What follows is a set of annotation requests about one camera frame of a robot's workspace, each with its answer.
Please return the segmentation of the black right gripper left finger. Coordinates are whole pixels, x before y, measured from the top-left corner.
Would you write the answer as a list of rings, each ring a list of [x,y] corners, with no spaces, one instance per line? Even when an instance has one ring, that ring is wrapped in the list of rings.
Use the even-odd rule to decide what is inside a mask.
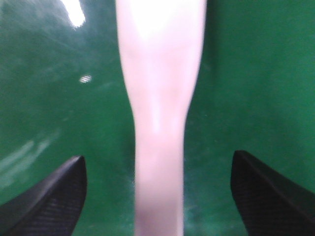
[[[2,236],[70,236],[87,194],[85,158],[74,156],[45,179],[1,205]]]

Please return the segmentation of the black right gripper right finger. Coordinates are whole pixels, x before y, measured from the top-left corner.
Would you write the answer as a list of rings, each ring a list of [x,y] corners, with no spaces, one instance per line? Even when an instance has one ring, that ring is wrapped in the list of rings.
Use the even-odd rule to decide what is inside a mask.
[[[231,192],[250,236],[313,236],[315,195],[252,154],[234,152]]]

